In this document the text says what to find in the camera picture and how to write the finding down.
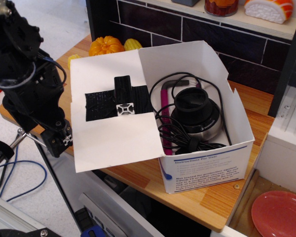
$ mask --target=metal rod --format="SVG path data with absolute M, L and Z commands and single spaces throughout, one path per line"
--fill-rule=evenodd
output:
M 23 139 L 26 137 L 26 132 L 23 131 L 23 129 L 18 129 L 19 136 L 14 140 L 14 142 L 11 143 L 10 147 L 14 149 L 17 145 L 19 145 Z M 4 155 L 0 155 L 0 163 L 5 159 Z
M 27 133 L 26 136 L 29 137 L 29 138 L 31 138 L 36 143 L 39 143 L 40 145 L 46 147 L 46 145 L 44 143 L 42 143 L 40 140 L 36 139 L 35 137 L 32 137 L 32 135 L 30 135 L 30 134 Z

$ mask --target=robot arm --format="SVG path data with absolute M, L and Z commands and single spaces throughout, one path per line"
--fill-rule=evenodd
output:
M 41 137 L 54 157 L 73 144 L 70 123 L 58 106 L 66 73 L 39 48 L 39 28 L 22 18 L 14 3 L 0 0 L 0 89 L 3 106 L 30 132 L 38 124 Z M 64 73 L 61 80 L 57 67 Z

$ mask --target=blue cable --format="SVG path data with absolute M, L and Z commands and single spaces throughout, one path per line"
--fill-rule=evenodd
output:
M 19 146 L 16 147 L 14 162 L 16 162 L 17 159 L 18 159 L 18 151 L 19 151 Z M 11 176 L 13 170 L 14 170 L 15 165 L 16 165 L 16 163 L 13 164 L 13 167 L 12 167 L 12 169 L 10 170 L 10 173 L 9 173 L 8 177 L 7 177 L 7 179 L 6 179 L 5 182 L 4 182 L 3 188 L 1 189 L 1 192 L 0 192 L 0 197 L 1 197 L 2 194 L 3 194 L 3 191 L 4 191 L 4 189 L 5 189 L 5 186 L 6 186 L 8 180 L 9 180 L 9 178 L 10 178 L 10 176 Z
M 38 187 L 40 187 L 40 186 L 46 181 L 46 178 L 47 178 L 47 171 L 46 171 L 46 169 L 45 169 L 45 167 L 44 167 L 43 165 L 41 165 L 40 163 L 38 163 L 38 162 L 36 162 L 36 161 L 32 161 L 32 160 L 18 160 L 18 161 L 14 161 L 14 162 L 9 162 L 9 163 L 6 163 L 6 164 L 2 164 L 2 165 L 0 165 L 0 168 L 3 167 L 3 166 L 9 165 L 9 164 L 16 164 L 16 163 L 21 163 L 21 162 L 29 162 L 29 163 L 34 163 L 34 164 L 39 165 L 39 166 L 44 170 L 44 172 L 45 172 L 45 177 L 44 177 L 43 181 L 42 181 L 39 185 L 37 185 L 36 187 L 34 187 L 34 188 L 32 188 L 32 189 L 30 189 L 30 190 L 24 192 L 24 193 L 21 193 L 21 194 L 19 194 L 19 195 L 16 195 L 16 196 L 14 196 L 14 197 L 8 199 L 7 201 L 11 201 L 11 200 L 13 200 L 13 199 L 15 199 L 15 198 L 18 198 L 18 197 L 20 197 L 20 196 L 23 196 L 23 195 L 25 195 L 25 194 L 28 194 L 28 193 L 34 191 L 35 189 L 37 189 Z

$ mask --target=red plate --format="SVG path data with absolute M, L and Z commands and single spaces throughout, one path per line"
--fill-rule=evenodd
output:
M 296 237 L 296 195 L 270 191 L 252 205 L 252 219 L 263 237 Z

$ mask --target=orange pumpkin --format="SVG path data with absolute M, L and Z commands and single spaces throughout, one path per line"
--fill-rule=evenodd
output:
M 117 53 L 125 51 L 121 42 L 113 36 L 97 38 L 91 43 L 89 56 L 102 55 L 108 53 Z

